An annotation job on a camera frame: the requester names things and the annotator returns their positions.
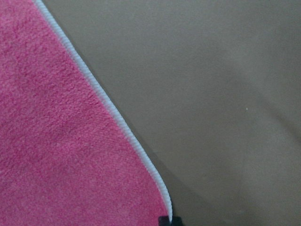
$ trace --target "pink towel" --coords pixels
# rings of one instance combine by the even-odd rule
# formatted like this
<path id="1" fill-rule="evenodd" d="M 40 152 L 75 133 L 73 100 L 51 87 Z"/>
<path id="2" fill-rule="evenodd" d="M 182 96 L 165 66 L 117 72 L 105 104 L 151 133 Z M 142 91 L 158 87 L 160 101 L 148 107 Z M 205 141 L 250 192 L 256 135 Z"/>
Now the pink towel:
<path id="1" fill-rule="evenodd" d="M 161 177 L 40 1 L 0 0 L 0 226 L 156 226 Z"/>

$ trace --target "light blue border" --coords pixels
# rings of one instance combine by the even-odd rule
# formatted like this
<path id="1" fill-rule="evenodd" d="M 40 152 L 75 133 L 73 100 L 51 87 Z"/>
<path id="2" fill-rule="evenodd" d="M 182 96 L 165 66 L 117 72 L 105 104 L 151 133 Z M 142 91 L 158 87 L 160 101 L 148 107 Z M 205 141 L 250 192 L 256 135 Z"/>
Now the light blue border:
<path id="1" fill-rule="evenodd" d="M 150 173 L 150 175 L 156 182 L 159 191 L 161 192 L 162 198 L 164 200 L 164 203 L 165 203 L 167 211 L 168 211 L 169 220 L 171 221 L 172 215 L 173 215 L 173 210 L 172 210 L 170 196 L 169 196 L 168 190 L 166 188 L 166 185 L 164 184 L 157 169 L 152 164 L 152 162 L 149 159 L 149 157 L 147 156 L 145 150 L 142 148 L 141 144 L 136 139 L 136 137 L 132 133 L 131 129 L 128 127 L 127 123 L 122 118 L 121 114 L 119 113 L 119 111 L 117 110 L 115 105 L 113 104 L 113 102 L 111 102 L 110 98 L 104 92 L 103 88 L 100 86 L 100 84 L 98 83 L 96 78 L 93 76 L 93 74 L 90 72 L 90 70 L 88 69 L 85 62 L 78 55 L 75 48 L 71 44 L 70 40 L 67 38 L 67 36 L 62 31 L 61 27 L 57 24 L 55 19 L 52 17 L 52 15 L 48 11 L 48 9 L 44 5 L 44 3 L 41 0 L 33 0 L 33 2 L 36 4 L 38 9 L 41 11 L 42 15 L 45 17 L 45 19 L 49 23 L 50 27 L 57 34 L 61 43 L 65 46 L 65 48 L 71 55 L 71 58 L 73 59 L 73 61 L 78 65 L 81 72 L 84 74 L 86 79 L 89 81 L 89 83 L 91 84 L 91 86 L 93 87 L 93 89 L 95 90 L 97 95 L 99 96 L 100 100 L 103 102 L 104 106 L 109 110 L 110 114 L 113 116 L 116 123 L 123 130 L 125 136 L 127 137 L 128 141 L 130 142 L 130 144 L 136 150 L 138 156 L 144 163 L 147 171 Z"/>

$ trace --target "table surface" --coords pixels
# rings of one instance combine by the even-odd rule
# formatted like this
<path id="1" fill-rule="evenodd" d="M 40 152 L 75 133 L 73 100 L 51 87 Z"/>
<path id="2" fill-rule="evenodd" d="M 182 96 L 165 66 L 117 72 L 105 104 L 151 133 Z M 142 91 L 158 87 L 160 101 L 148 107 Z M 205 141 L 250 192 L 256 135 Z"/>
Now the table surface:
<path id="1" fill-rule="evenodd" d="M 44 0 L 187 226 L 301 222 L 301 1 Z"/>

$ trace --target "microfiber cloth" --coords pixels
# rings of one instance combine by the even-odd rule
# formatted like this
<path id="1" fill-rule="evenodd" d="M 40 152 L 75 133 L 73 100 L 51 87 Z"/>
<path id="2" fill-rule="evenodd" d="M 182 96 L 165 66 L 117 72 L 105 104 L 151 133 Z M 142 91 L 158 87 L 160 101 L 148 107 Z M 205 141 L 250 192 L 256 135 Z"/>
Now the microfiber cloth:
<path id="1" fill-rule="evenodd" d="M 0 226 L 161 216 L 160 175 L 46 7 L 0 0 Z"/>

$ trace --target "black object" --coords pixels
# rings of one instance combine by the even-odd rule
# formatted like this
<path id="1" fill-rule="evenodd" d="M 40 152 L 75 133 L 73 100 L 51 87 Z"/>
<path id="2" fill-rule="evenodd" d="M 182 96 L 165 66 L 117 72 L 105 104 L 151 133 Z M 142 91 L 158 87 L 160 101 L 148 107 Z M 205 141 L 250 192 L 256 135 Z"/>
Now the black object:
<path id="1" fill-rule="evenodd" d="M 180 217 L 173 217 L 172 222 L 169 222 L 168 216 L 159 217 L 159 226 L 184 226 Z"/>

